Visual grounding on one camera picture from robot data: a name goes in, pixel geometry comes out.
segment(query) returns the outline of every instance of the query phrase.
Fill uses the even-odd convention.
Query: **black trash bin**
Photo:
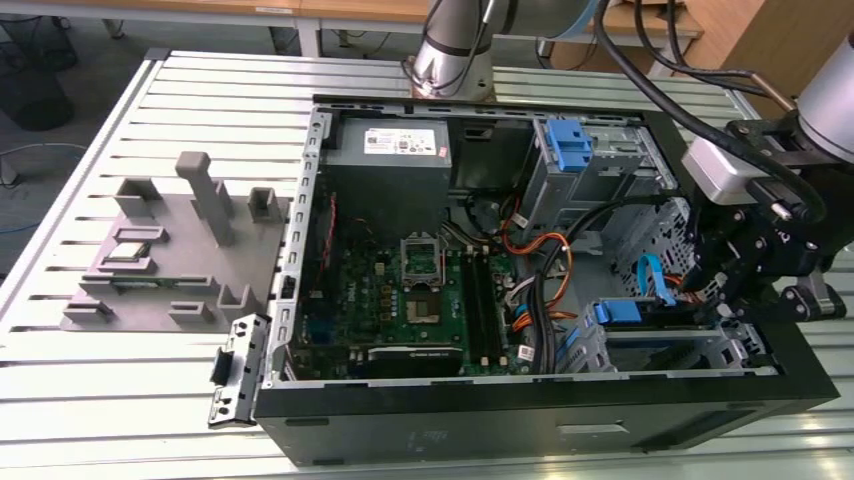
[[[56,128],[73,117],[56,76],[36,68],[10,42],[0,42],[0,110],[30,131]]]
[[[77,53],[65,34],[68,19],[0,14],[0,26],[36,68],[58,72],[77,64]]]

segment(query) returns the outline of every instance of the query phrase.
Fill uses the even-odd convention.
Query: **case side panel hinge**
[[[252,405],[260,383],[269,317],[252,314],[230,324],[225,346],[216,351],[210,382],[216,384],[208,428],[253,426]]]

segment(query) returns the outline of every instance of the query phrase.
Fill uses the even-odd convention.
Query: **ram slot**
[[[460,259],[463,276],[463,308],[465,309],[465,325],[468,328],[468,359],[472,364],[487,362],[485,337],[483,335],[483,317],[477,299],[477,279],[473,257],[465,255]]]
[[[495,283],[487,257],[475,259],[475,273],[477,280],[477,302],[480,304],[480,324],[483,328],[483,342],[485,356],[493,363],[501,357],[501,337],[497,331],[497,308],[495,305]]]

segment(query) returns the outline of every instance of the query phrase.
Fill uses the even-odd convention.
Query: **motherboard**
[[[511,259],[418,241],[342,252],[330,295],[312,291],[304,302],[300,379],[524,371],[507,351],[500,306]]]

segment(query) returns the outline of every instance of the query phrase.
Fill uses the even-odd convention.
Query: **green motherboard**
[[[471,303],[467,295],[484,296],[465,291],[464,263],[471,254],[461,250],[440,252],[438,269],[443,285],[429,288],[416,285],[402,287],[402,269],[406,273],[433,274],[433,252],[406,250],[401,260],[398,249],[346,250],[336,272],[334,294],[325,298],[312,292],[302,310],[304,338],[293,350],[300,378],[353,378],[353,363],[361,360],[365,349],[388,346],[453,348],[463,352],[459,374],[505,375],[517,373],[515,357],[505,352],[504,311],[500,306],[507,278],[512,277],[512,262],[504,255],[491,255],[485,260],[489,272],[493,303],[493,332],[500,333],[500,358],[489,362],[472,355],[467,324]]]

